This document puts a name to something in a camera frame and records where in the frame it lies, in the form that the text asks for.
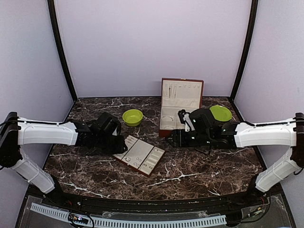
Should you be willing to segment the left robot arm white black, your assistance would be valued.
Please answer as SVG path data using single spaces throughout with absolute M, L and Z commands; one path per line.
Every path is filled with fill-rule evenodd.
M 88 122 L 44 122 L 18 117 L 10 112 L 0 125 L 0 166 L 10 168 L 35 185 L 57 207 L 67 203 L 67 196 L 54 177 L 43 171 L 21 149 L 27 144 L 62 144 L 98 148 L 105 154 L 121 154 L 128 150 L 121 135 L 121 123 L 103 112 Z

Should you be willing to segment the red jewelry box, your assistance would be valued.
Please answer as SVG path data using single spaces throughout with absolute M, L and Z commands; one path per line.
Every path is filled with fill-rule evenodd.
M 163 78 L 161 81 L 161 114 L 172 116 L 175 122 L 173 129 L 161 129 L 159 126 L 159 137 L 169 136 L 172 130 L 185 129 L 178 117 L 178 111 L 184 109 L 186 112 L 201 108 L 204 81 L 195 79 Z

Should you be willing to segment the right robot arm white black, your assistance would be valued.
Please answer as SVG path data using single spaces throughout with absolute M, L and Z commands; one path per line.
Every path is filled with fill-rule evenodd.
M 292 173 L 304 168 L 304 115 L 279 122 L 225 123 L 218 125 L 209 109 L 197 109 L 191 113 L 178 112 L 185 129 L 175 129 L 166 137 L 177 148 L 210 146 L 217 149 L 236 149 L 248 146 L 284 145 L 287 152 L 272 166 L 252 178 L 242 196 L 247 206 L 253 206 L 261 195 Z

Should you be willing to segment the red jewelry tray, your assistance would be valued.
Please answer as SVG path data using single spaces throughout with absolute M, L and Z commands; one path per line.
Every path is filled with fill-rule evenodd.
M 114 154 L 113 157 L 134 171 L 150 177 L 164 156 L 165 150 L 131 135 L 126 137 L 125 144 L 128 150 L 121 154 Z

